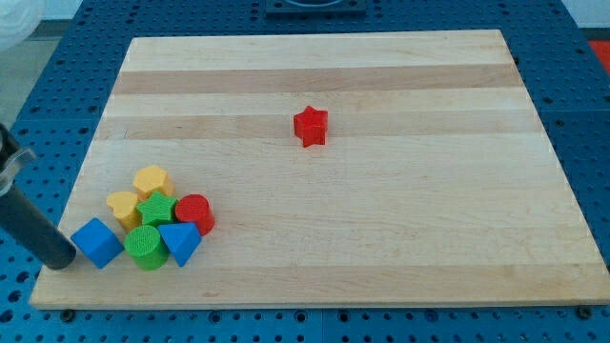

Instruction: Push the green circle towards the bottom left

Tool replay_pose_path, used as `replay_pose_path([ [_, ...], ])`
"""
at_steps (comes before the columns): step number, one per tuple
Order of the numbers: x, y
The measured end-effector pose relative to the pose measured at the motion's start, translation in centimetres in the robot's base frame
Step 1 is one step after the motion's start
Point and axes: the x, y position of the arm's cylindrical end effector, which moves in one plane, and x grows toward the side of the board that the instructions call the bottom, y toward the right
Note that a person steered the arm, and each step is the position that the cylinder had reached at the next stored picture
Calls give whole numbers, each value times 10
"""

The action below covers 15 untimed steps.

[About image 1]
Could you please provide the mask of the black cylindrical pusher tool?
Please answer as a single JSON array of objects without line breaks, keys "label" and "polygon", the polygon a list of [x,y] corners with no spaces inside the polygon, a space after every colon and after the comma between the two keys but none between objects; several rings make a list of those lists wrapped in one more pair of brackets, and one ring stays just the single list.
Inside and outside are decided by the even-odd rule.
[{"label": "black cylindrical pusher tool", "polygon": [[52,270],[65,269],[74,245],[16,187],[1,195],[1,228]]}]

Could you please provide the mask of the grey tool clamp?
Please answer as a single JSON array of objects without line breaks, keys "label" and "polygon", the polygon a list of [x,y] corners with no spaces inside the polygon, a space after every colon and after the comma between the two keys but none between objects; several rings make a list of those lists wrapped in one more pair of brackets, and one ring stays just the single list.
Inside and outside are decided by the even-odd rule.
[{"label": "grey tool clamp", "polygon": [[35,159],[35,152],[22,148],[9,130],[1,125],[1,195],[10,190],[17,174]]}]

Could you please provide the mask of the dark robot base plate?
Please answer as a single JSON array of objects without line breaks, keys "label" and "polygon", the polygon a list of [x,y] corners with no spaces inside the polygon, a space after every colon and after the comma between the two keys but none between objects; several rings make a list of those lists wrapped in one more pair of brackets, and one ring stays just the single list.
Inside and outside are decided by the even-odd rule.
[{"label": "dark robot base plate", "polygon": [[367,0],[265,0],[265,15],[363,14]]}]

